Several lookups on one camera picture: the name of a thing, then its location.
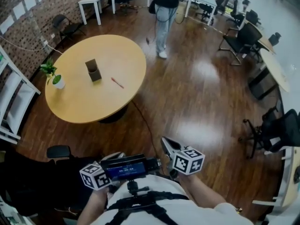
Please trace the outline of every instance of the pen holder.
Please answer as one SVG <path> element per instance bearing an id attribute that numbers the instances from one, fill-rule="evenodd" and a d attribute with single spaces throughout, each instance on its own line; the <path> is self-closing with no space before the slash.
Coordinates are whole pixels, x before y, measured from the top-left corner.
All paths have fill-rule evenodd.
<path id="1" fill-rule="evenodd" d="M 85 64 L 86 64 L 86 67 L 88 68 L 90 78 L 93 82 L 102 78 L 100 71 L 97 67 L 97 63 L 96 63 L 95 59 L 90 60 L 90 61 L 86 62 Z"/>

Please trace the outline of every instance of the white shirt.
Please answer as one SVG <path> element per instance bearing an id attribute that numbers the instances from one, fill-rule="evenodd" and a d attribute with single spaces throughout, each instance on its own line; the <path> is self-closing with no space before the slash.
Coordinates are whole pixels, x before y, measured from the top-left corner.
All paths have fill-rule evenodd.
<path id="1" fill-rule="evenodd" d="M 154 175 L 135 179 L 139 188 L 148 186 L 152 191 L 171 192 L 186 195 L 183 188 L 176 182 Z M 124 183 L 108 201 L 107 207 L 117 200 L 130 197 L 127 183 Z M 253 225 L 248 219 L 239 215 L 229 203 L 221 203 L 214 209 L 200 208 L 191 200 L 162 200 L 157 204 L 167 210 L 168 216 L 178 225 Z M 105 225 L 117 214 L 118 210 L 103 213 L 92 225 Z M 165 225 L 163 222 L 145 211 L 131 213 L 122 225 Z"/>

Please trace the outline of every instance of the screen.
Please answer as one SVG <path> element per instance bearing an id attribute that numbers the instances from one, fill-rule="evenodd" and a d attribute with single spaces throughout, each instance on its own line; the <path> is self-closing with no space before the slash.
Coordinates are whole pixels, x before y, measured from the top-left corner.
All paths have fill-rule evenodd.
<path id="1" fill-rule="evenodd" d="M 106 172 L 111 179 L 126 179 L 127 177 L 138 176 L 146 173 L 143 162 L 107 168 Z"/>

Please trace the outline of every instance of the potted plant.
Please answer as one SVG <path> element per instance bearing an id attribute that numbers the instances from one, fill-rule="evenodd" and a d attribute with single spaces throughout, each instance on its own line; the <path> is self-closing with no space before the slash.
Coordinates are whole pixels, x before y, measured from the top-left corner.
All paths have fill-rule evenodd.
<path id="1" fill-rule="evenodd" d="M 53 66 L 53 60 L 49 58 L 45 64 L 42 64 L 40 66 L 41 71 L 43 71 L 46 76 L 49 78 L 47 81 L 47 85 L 49 84 L 49 81 L 52 79 L 52 84 L 58 88 L 63 89 L 65 86 L 65 82 L 62 79 L 61 75 L 56 75 L 56 67 Z"/>

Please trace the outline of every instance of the black harness strap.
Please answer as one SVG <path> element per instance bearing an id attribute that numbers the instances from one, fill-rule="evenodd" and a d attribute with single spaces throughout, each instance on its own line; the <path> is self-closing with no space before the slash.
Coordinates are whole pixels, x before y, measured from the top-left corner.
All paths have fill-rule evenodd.
<path id="1" fill-rule="evenodd" d="M 183 199 L 189 200 L 186 196 L 181 194 L 173 194 L 170 192 L 153 192 L 150 191 L 145 195 L 137 197 L 130 197 L 118 200 L 115 204 L 110 206 L 107 210 L 118 209 L 118 213 L 113 217 L 112 221 L 106 225 L 120 225 L 126 220 L 131 213 L 145 211 L 153 215 L 167 225 L 177 225 L 166 213 L 166 209 L 158 206 L 156 201 L 160 200 Z"/>

